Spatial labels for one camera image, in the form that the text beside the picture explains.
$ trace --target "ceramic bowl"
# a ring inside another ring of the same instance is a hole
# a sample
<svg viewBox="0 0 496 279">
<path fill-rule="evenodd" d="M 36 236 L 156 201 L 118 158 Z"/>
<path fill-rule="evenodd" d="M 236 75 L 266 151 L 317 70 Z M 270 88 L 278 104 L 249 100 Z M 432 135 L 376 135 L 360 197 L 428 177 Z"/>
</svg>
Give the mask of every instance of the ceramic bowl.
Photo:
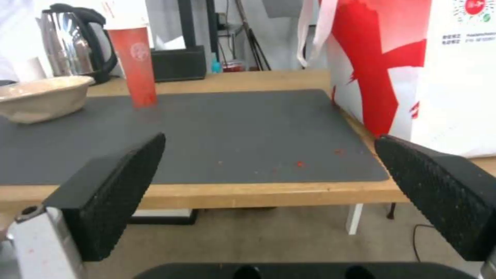
<svg viewBox="0 0 496 279">
<path fill-rule="evenodd" d="M 89 76 L 40 79 L 0 87 L 0 115 L 12 122 L 36 123 L 74 112 L 84 106 Z"/>
</svg>

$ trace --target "stainless steel kettle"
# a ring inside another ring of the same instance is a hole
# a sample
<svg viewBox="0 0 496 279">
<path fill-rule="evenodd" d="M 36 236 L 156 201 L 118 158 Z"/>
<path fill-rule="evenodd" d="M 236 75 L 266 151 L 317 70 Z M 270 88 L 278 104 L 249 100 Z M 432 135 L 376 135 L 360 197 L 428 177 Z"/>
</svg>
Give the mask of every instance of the stainless steel kettle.
<svg viewBox="0 0 496 279">
<path fill-rule="evenodd" d="M 105 18 L 95 10 L 54 4 L 42 11 L 39 21 L 45 51 L 54 76 L 88 75 L 96 83 L 110 79 L 117 57 L 107 31 Z M 97 36 L 103 33 L 103 40 Z M 103 46 L 110 47 L 105 61 Z"/>
</svg>

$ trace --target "red and white box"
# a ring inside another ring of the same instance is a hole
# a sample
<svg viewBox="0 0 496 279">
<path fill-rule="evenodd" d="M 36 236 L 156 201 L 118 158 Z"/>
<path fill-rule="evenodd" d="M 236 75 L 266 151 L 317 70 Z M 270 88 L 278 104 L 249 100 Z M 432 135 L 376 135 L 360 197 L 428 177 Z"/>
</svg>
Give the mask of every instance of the red and white box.
<svg viewBox="0 0 496 279">
<path fill-rule="evenodd" d="M 325 1 L 336 104 L 375 136 L 496 154 L 495 0 Z"/>
</svg>

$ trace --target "table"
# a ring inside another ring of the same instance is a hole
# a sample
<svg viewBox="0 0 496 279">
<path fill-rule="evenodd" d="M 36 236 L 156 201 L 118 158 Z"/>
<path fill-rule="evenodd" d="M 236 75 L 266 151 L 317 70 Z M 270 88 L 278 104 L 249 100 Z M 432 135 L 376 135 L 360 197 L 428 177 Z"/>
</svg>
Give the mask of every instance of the table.
<svg viewBox="0 0 496 279">
<path fill-rule="evenodd" d="M 158 83 L 157 92 L 208 93 L 222 91 L 298 90 L 317 88 L 330 92 L 330 73 L 326 70 L 232 72 L 211 74 L 204 80 Z M 93 86 L 89 96 L 128 95 L 125 81 L 115 78 Z M 346 116 L 347 121 L 374 152 L 373 137 L 363 126 Z M 496 157 L 478 158 L 474 163 L 496 176 Z M 0 187 L 0 212 L 19 212 L 40 203 L 56 185 Z M 355 234 L 365 203 L 408 202 L 394 181 L 331 183 L 267 183 L 151 185 L 139 209 L 208 209 L 351 205 L 347 230 Z"/>
</svg>

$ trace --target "red container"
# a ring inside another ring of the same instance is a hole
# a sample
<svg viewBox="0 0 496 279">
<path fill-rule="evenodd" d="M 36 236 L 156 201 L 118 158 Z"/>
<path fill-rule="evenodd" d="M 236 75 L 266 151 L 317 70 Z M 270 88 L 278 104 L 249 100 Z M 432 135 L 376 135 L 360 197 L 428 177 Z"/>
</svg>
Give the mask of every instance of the red container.
<svg viewBox="0 0 496 279">
<path fill-rule="evenodd" d="M 123 68 L 134 107 L 157 104 L 146 27 L 111 29 L 108 33 Z"/>
</svg>

